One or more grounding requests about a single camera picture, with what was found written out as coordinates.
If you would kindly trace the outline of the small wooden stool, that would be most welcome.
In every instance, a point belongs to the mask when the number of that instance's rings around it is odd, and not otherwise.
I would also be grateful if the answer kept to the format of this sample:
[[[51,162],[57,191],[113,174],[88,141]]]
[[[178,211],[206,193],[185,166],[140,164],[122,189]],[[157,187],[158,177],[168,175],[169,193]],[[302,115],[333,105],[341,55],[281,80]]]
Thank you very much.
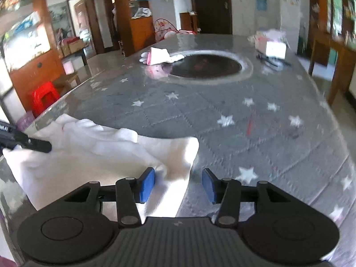
[[[60,95],[64,95],[71,91],[74,88],[72,83],[75,83],[75,86],[79,86],[81,83],[76,72],[72,74],[61,75],[59,78],[53,81],[53,85]]]

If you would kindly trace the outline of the grey star quilted mat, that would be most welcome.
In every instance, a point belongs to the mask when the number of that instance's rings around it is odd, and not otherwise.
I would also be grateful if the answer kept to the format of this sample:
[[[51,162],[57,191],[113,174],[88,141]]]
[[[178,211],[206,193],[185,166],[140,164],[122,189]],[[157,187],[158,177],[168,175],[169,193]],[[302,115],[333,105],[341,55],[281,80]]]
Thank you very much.
[[[355,265],[355,163],[324,96],[295,55],[276,72],[262,64],[245,37],[183,35],[159,47],[172,53],[209,51],[236,56],[251,71],[215,81],[149,77],[135,54],[114,53],[89,61],[92,76],[60,98],[31,125],[46,127],[66,113],[156,138],[198,138],[180,216],[212,215],[201,172],[238,175],[252,169],[328,215],[340,229],[332,255],[337,266]]]

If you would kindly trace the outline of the white sweatshirt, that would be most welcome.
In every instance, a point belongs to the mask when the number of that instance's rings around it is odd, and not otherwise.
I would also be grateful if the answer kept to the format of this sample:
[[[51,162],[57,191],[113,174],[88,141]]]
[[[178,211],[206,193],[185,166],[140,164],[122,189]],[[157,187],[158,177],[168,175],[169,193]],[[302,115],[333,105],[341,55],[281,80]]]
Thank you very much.
[[[142,219],[177,215],[199,148],[194,137],[150,138],[131,129],[105,127],[66,114],[35,137],[50,142],[51,152],[21,147],[4,152],[15,180],[35,209],[89,181],[113,185],[122,178],[140,177],[151,167],[155,184],[148,201],[138,206]]]

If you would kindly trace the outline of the white tissue box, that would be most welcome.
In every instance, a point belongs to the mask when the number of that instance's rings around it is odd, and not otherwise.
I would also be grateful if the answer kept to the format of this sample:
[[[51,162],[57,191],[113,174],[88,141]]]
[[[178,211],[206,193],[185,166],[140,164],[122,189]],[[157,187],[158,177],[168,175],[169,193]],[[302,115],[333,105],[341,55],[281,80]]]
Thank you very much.
[[[254,35],[255,49],[266,57],[285,59],[288,42],[285,31],[270,29]]]

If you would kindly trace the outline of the dark wooden door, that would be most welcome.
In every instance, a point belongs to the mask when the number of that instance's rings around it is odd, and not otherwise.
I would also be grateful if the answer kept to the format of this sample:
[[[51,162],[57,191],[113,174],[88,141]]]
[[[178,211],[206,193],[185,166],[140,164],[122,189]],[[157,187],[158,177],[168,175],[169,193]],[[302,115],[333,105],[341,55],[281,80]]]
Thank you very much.
[[[232,34],[231,0],[192,0],[202,34]]]

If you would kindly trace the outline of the white refrigerator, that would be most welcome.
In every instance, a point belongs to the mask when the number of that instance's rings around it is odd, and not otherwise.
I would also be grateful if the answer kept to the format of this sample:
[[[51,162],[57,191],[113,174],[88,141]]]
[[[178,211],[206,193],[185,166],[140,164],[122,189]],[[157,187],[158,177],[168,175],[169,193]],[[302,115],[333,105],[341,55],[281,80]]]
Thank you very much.
[[[301,0],[279,0],[280,29],[285,33],[289,48],[297,53],[301,25]]]

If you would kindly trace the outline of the black round table inset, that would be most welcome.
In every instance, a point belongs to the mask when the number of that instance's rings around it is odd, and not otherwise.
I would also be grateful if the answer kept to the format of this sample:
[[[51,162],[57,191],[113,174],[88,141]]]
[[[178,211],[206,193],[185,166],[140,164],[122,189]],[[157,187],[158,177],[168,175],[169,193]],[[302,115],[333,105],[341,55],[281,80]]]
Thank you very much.
[[[178,53],[184,59],[162,64],[166,82],[212,86],[237,83],[253,74],[253,64],[247,57],[229,51],[205,49]]]

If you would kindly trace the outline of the black scissors on table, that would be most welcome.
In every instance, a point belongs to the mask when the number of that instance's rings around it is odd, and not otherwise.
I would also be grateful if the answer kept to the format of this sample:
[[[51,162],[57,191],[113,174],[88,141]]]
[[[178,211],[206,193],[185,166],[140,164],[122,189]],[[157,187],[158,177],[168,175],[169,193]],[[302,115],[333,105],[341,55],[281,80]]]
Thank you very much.
[[[275,67],[275,68],[282,68],[282,67],[292,67],[291,63],[285,61],[285,60],[281,60],[281,59],[277,59],[275,57],[267,57],[266,55],[263,55],[261,53],[257,53],[257,59],[264,61],[265,63]]]

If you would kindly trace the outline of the pink polka dot play tent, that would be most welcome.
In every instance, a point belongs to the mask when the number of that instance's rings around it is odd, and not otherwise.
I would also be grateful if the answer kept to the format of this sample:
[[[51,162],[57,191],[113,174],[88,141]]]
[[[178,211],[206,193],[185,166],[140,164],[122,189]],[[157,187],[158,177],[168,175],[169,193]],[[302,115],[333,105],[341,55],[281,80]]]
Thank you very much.
[[[154,32],[156,42],[168,39],[178,34],[192,34],[195,35],[194,31],[190,30],[178,30],[170,21],[166,19],[157,19],[154,22]]]

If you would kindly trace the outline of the red plastic stool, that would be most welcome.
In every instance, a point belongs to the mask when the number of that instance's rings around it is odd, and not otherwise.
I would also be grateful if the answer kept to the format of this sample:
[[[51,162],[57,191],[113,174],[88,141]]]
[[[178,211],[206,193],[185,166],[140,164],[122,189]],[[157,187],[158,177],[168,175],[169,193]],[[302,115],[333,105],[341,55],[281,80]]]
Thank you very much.
[[[60,94],[52,82],[46,82],[31,93],[32,113],[40,116],[47,108],[60,99]]]

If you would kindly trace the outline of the blue water dispenser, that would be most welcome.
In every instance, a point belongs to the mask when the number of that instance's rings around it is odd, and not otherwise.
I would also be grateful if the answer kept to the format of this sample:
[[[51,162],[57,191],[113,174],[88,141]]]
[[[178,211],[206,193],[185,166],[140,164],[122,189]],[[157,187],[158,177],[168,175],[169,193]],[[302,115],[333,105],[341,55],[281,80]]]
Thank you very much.
[[[267,0],[256,0],[255,26],[257,30],[266,29],[269,26]]]

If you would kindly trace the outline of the white pink glove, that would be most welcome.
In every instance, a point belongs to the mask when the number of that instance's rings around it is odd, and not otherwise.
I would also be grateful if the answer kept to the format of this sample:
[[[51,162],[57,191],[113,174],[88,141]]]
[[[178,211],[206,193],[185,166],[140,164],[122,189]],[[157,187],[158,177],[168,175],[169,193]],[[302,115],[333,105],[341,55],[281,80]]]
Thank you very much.
[[[172,64],[174,62],[183,60],[184,58],[185,56],[181,54],[171,56],[167,49],[151,47],[148,52],[144,52],[141,54],[139,62],[145,65],[152,66],[159,65],[162,63]]]

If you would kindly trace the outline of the wooden display cabinet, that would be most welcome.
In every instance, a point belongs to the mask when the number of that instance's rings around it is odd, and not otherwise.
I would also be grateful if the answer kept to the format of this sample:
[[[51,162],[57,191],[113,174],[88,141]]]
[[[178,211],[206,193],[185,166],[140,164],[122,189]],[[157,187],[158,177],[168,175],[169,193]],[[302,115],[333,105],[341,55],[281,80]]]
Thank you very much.
[[[150,0],[115,0],[116,23],[126,57],[155,43]]]

